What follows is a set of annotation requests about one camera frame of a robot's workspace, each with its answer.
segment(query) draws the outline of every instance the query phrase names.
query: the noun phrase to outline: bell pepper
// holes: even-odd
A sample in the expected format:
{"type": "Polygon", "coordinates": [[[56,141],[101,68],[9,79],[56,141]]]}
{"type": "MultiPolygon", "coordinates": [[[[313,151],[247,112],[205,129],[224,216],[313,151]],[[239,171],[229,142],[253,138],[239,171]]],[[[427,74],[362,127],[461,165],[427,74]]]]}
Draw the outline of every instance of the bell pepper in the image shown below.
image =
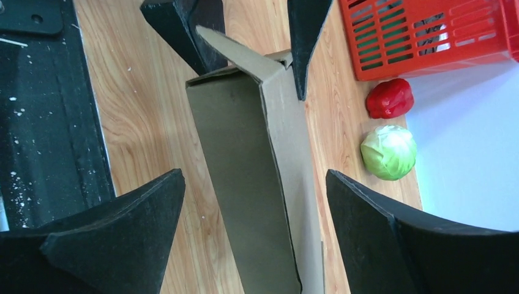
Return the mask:
{"type": "Polygon", "coordinates": [[[411,85],[402,78],[378,84],[366,99],[371,118],[396,118],[406,114],[413,105],[411,85]]]}

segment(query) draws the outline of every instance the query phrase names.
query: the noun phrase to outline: wood grain surface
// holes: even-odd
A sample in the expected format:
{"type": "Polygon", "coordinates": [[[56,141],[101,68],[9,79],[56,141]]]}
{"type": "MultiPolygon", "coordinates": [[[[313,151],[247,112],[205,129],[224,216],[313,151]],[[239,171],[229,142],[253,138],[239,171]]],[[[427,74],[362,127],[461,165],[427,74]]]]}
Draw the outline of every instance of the wood grain surface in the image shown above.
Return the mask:
{"type": "MultiPolygon", "coordinates": [[[[266,54],[289,48],[284,0],[223,0],[227,34],[266,54]]],[[[76,0],[111,171],[121,195],[172,168],[187,190],[162,287],[164,294],[243,293],[185,94],[194,71],[145,22],[141,0],[76,0]]],[[[326,201],[325,175],[339,170],[420,208],[416,176],[387,182],[369,175],[359,144],[376,126],[354,80],[337,1],[310,66],[307,122],[324,240],[327,293],[349,293],[326,201]]]]}

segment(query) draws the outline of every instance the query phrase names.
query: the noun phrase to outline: green cabbage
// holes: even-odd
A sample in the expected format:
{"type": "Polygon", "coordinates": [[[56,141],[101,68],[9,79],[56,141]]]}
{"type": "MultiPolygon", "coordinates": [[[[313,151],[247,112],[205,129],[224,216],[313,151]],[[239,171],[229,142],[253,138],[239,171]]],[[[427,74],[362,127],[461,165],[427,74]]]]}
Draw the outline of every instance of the green cabbage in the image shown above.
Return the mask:
{"type": "Polygon", "coordinates": [[[377,127],[360,145],[368,171],[380,179],[396,181],[407,175],[416,162],[416,142],[400,126],[377,127]]]}

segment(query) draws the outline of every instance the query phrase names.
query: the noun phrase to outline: cardboard box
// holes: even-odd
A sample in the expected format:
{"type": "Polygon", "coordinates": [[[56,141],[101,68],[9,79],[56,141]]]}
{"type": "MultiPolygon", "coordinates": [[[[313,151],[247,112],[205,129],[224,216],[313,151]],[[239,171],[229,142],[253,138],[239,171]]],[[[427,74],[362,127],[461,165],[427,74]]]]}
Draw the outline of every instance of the cardboard box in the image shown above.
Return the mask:
{"type": "Polygon", "coordinates": [[[187,95],[247,294],[324,293],[305,105],[290,51],[262,56],[210,29],[236,66],[187,82],[187,95]]]}

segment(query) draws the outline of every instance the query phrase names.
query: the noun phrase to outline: red crate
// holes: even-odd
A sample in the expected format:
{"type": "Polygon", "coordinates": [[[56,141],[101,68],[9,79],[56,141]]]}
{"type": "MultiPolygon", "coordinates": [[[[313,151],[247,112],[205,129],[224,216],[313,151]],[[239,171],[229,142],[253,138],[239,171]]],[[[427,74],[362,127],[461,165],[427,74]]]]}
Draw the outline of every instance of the red crate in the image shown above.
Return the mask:
{"type": "Polygon", "coordinates": [[[361,81],[519,62],[519,0],[340,3],[351,60],[361,81]]]}

